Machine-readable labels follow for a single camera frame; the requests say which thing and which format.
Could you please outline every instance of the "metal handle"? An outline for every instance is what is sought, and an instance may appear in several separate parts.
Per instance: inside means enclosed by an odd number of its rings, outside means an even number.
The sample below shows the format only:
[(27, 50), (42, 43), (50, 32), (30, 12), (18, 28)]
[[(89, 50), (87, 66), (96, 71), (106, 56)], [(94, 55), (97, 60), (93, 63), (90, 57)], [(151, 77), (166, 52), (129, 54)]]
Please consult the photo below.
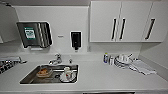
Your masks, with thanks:
[(122, 24), (120, 39), (122, 39), (122, 37), (123, 37), (124, 25), (125, 25), (125, 19), (123, 19), (123, 24)]
[(155, 19), (151, 19), (151, 25), (150, 25), (150, 27), (149, 27), (148, 34), (147, 34), (147, 36), (146, 36), (145, 39), (149, 39), (149, 36), (150, 36), (150, 34), (151, 34), (151, 31), (152, 31), (152, 27), (153, 27), (154, 22), (155, 22)]
[(40, 37), (40, 40), (41, 40), (41, 43), (40, 43), (41, 45), (40, 46), (45, 47), (40, 23), (38, 23), (37, 25), (38, 25), (38, 28), (39, 28), (39, 37)]
[(111, 39), (114, 39), (115, 26), (116, 26), (116, 19), (114, 19), (113, 33)]

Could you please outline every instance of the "white cabinet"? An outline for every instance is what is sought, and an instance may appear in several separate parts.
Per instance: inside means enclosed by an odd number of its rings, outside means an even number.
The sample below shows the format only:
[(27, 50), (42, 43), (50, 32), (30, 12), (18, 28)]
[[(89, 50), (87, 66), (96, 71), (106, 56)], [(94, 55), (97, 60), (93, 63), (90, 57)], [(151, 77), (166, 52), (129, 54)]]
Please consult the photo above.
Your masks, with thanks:
[(153, 2), (142, 42), (162, 42), (168, 32), (168, 1)]
[(121, 2), (92, 1), (90, 42), (115, 42)]
[(152, 2), (92, 1), (90, 42), (141, 42)]
[(18, 18), (15, 9), (0, 4), (0, 43), (19, 38), (16, 22)]
[(117, 42), (140, 42), (152, 2), (122, 2)]

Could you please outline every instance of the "cleaning bottle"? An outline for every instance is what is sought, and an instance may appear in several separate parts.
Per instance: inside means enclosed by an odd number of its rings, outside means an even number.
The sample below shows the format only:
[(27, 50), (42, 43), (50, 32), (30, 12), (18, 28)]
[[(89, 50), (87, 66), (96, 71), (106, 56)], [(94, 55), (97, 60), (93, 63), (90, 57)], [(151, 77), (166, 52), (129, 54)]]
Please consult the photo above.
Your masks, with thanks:
[(104, 63), (108, 62), (108, 54), (107, 53), (104, 54), (103, 61), (104, 61)]

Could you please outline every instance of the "cabinet handle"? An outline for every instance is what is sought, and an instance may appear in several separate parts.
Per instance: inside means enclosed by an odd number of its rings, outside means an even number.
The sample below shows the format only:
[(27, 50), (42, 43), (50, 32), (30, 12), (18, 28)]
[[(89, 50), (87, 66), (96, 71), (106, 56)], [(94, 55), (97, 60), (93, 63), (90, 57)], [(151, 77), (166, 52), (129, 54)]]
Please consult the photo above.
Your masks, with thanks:
[(115, 26), (116, 26), (116, 19), (114, 19), (113, 33), (111, 39), (114, 39)]
[(152, 31), (152, 27), (153, 27), (154, 22), (155, 22), (155, 19), (151, 19), (151, 25), (150, 25), (150, 27), (149, 27), (148, 34), (147, 34), (147, 36), (146, 36), (145, 39), (149, 39), (149, 36), (150, 36), (150, 34), (151, 34), (151, 31)]
[(125, 19), (123, 19), (123, 24), (122, 24), (120, 39), (122, 39), (122, 37), (123, 37), (124, 25), (125, 25)]

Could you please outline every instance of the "faucet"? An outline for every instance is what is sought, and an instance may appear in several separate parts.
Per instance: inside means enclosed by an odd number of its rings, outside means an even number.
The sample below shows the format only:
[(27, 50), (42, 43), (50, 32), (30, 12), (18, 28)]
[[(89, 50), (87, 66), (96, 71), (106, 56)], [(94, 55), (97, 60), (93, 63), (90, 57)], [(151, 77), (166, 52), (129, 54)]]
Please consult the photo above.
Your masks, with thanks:
[(60, 64), (62, 62), (62, 59), (61, 59), (61, 54), (56, 54), (56, 60), (51, 60), (49, 62), (49, 64), (53, 64), (53, 65), (57, 65), (57, 64)]

